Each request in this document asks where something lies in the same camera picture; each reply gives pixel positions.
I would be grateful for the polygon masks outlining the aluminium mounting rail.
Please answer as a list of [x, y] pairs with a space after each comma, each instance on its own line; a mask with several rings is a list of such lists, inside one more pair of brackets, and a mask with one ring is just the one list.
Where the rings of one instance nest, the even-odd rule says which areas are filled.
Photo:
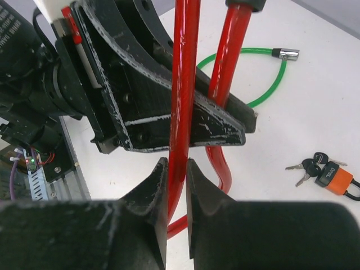
[[71, 142], [70, 134], [65, 124], [65, 119], [61, 116], [59, 118], [59, 122], [64, 135], [67, 152], [70, 155], [71, 169], [68, 173], [60, 172], [60, 178], [48, 185], [49, 199], [60, 201], [90, 200], [91, 196], [89, 189]]

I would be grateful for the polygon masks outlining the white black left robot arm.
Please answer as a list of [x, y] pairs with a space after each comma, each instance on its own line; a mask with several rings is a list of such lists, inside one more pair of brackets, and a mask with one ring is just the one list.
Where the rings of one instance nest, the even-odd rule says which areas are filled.
[[253, 109], [209, 97], [196, 67], [199, 5], [180, 7], [171, 38], [152, 1], [70, 1], [51, 22], [1, 2], [1, 138], [40, 152], [61, 145], [62, 116], [87, 118], [101, 153], [238, 146], [255, 131]]

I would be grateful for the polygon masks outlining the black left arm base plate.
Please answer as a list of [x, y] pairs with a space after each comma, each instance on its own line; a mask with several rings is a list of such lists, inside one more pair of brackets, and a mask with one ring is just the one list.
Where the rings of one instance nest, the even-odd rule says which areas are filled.
[[73, 157], [64, 137], [62, 137], [57, 149], [40, 153], [39, 157], [48, 183], [64, 178], [75, 168]]

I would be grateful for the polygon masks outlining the orange black padlock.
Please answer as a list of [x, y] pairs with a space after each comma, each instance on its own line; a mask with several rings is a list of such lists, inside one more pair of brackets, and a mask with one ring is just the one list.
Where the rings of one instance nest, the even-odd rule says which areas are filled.
[[333, 194], [346, 196], [353, 201], [359, 201], [359, 196], [352, 195], [348, 191], [351, 185], [359, 188], [359, 182], [354, 179], [352, 174], [333, 161], [329, 161], [322, 168], [322, 172], [316, 178], [315, 184], [329, 190]]

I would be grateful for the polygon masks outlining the keys of orange padlock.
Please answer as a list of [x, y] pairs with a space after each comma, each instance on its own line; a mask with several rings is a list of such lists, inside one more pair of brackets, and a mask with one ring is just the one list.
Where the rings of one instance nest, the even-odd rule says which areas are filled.
[[321, 167], [320, 165], [326, 165], [328, 162], [334, 162], [340, 166], [347, 166], [347, 163], [337, 161], [331, 159], [328, 154], [324, 152], [315, 152], [312, 158], [304, 159], [300, 164], [288, 166], [286, 170], [293, 170], [293, 169], [303, 169], [305, 170], [305, 175], [295, 184], [295, 187], [299, 187], [305, 181], [310, 178], [318, 177], [321, 174]]

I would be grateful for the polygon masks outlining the red cable lock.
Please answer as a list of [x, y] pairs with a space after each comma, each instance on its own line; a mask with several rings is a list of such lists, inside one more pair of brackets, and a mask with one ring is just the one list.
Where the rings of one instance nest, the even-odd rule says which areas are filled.
[[[223, 25], [208, 96], [225, 107], [251, 14], [264, 8], [264, 1], [226, 1]], [[186, 176], [195, 95], [196, 52], [200, 1], [176, 1], [172, 68], [168, 168], [168, 228], [172, 238], [187, 227], [187, 218], [171, 222]]]

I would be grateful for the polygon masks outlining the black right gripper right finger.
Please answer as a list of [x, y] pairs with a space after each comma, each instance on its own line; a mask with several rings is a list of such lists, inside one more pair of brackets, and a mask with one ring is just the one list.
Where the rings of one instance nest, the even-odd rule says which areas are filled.
[[237, 201], [187, 162], [195, 269], [358, 269], [359, 226], [331, 202]]

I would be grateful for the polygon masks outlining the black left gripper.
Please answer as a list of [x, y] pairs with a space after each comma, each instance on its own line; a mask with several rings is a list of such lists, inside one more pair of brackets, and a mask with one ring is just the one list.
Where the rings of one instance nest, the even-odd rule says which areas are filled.
[[[173, 42], [152, 2], [82, 1], [60, 14], [66, 30], [56, 48], [99, 152], [167, 150]], [[243, 145], [246, 105], [230, 96], [221, 108], [209, 84], [197, 71], [190, 145]]]

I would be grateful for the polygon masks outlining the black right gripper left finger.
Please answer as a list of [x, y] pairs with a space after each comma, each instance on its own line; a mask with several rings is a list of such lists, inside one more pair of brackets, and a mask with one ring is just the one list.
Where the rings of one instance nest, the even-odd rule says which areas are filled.
[[165, 269], [167, 172], [117, 200], [1, 203], [1, 268]]

